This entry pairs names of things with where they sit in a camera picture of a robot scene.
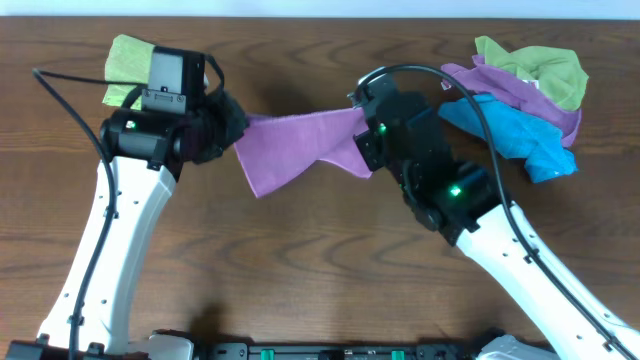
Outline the purple microfiber cloth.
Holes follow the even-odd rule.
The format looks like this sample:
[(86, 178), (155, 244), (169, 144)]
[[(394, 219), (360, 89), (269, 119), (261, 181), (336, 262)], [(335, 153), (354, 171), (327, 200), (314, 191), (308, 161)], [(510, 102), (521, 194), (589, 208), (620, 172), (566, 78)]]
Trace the purple microfiber cloth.
[(251, 115), (234, 147), (251, 190), (261, 198), (317, 161), (369, 178), (372, 171), (354, 141), (366, 129), (364, 112), (354, 108), (283, 117)]

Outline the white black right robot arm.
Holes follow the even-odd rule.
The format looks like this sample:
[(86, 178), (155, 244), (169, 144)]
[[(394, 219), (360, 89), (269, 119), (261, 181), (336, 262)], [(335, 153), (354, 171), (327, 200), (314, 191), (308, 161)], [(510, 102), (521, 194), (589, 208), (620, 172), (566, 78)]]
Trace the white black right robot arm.
[(433, 108), (401, 92), (390, 69), (361, 78), (351, 95), (366, 131), (367, 166), (386, 168), (416, 220), (489, 273), (561, 359), (636, 359), (639, 332), (607, 309), (538, 236), (499, 169), (454, 158)]

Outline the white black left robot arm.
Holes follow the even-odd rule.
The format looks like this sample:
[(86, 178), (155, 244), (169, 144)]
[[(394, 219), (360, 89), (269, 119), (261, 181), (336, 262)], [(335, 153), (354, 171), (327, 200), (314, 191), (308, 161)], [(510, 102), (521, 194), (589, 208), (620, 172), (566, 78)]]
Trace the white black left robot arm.
[(202, 164), (239, 140), (248, 119), (224, 90), (184, 110), (123, 105), (100, 129), (102, 160), (88, 222), (61, 293), (33, 341), (9, 359), (198, 359), (190, 335), (159, 330), (133, 342), (129, 320), (151, 235), (186, 162)]

